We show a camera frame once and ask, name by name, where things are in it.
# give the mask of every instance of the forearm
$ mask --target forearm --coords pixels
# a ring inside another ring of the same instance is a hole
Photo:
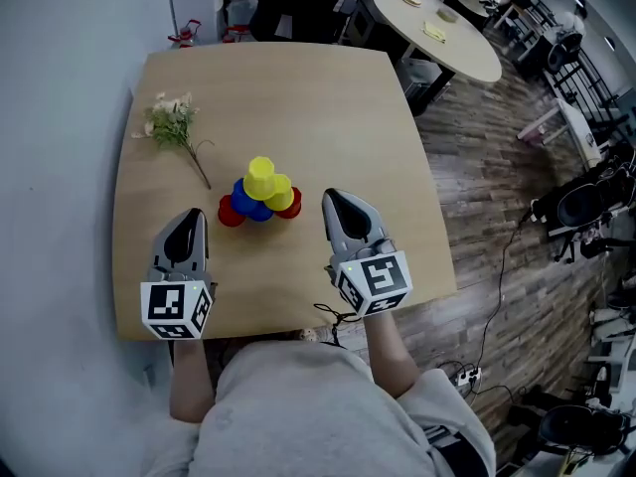
[[[170,415],[200,423],[215,402],[203,341],[176,341],[170,390]]]
[[[419,378],[417,364],[404,345],[392,313],[367,316],[364,322],[374,381],[399,398]]]

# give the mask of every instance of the black hair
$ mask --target black hair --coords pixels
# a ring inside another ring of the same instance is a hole
[[[587,18],[587,9],[581,7],[580,5],[577,5],[576,14],[578,14],[581,20],[584,20],[585,18]]]

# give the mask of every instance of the sleeve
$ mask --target sleeve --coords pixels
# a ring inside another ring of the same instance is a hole
[[[182,477],[199,440],[199,424],[189,424],[172,417],[157,419],[152,424],[150,441],[143,458],[144,477]]]
[[[495,475],[497,463],[492,438],[442,370],[423,373],[397,402],[422,428],[442,425],[459,431],[481,456],[488,475]]]

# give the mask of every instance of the red cup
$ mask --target red cup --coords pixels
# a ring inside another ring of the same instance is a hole
[[[298,214],[300,214],[302,194],[298,191],[297,187],[292,187],[291,189],[294,191],[294,201],[292,204],[284,211],[275,212],[277,216],[283,219],[294,219],[298,216]]]
[[[225,195],[219,201],[219,221],[227,227],[237,227],[245,221],[246,217],[242,216],[232,208],[232,196]]]

